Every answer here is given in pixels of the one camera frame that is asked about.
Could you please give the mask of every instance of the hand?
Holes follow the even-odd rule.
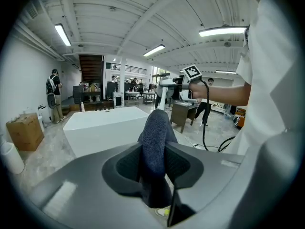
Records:
[[[190,84],[189,89],[193,92],[193,98],[206,99],[206,87],[205,85]]]

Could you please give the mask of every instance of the white ceiling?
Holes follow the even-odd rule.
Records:
[[[27,43],[24,24],[54,56],[75,52],[127,55],[168,70],[195,63],[202,70],[236,69],[242,35],[202,38],[199,30],[227,25],[249,25],[256,11],[252,0],[32,0],[38,16],[24,12],[13,30]],[[72,43],[63,44],[54,24],[62,23]],[[224,47],[230,41],[231,47]],[[148,59],[143,54],[159,44],[165,49]]]

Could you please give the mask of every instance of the wooden staircase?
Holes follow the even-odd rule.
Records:
[[[99,55],[80,55],[81,80],[102,84],[104,57]]]

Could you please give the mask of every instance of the fluorescent light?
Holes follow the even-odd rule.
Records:
[[[222,34],[243,34],[245,26],[223,26],[223,27],[215,27],[206,29],[203,31],[199,31],[199,35],[204,36],[214,36],[214,35],[222,35]]]
[[[157,52],[157,51],[159,51],[159,50],[162,50],[162,49],[164,49],[165,48],[165,46],[164,45],[159,45],[158,47],[156,47],[156,48],[153,48],[153,49],[151,49],[149,52],[147,52],[146,54],[144,54],[144,57],[147,57],[147,56],[149,56],[149,55],[151,55],[151,54],[153,54],[153,53],[155,53],[155,52]]]
[[[216,71],[216,73],[236,74],[234,71]]]
[[[57,33],[59,34],[59,36],[61,37],[62,41],[64,42],[64,44],[66,44],[66,46],[71,46],[71,43],[66,35],[66,32],[62,26],[62,24],[56,24],[55,25],[55,29],[57,30]]]

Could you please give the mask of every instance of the foot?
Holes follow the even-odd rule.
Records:
[[[162,216],[162,217],[168,217],[170,214],[170,209],[171,207],[165,207],[165,208],[158,208],[156,209],[156,214],[158,216]]]
[[[64,117],[60,120],[60,122],[62,122],[65,118],[66,118],[66,117],[64,116]]]

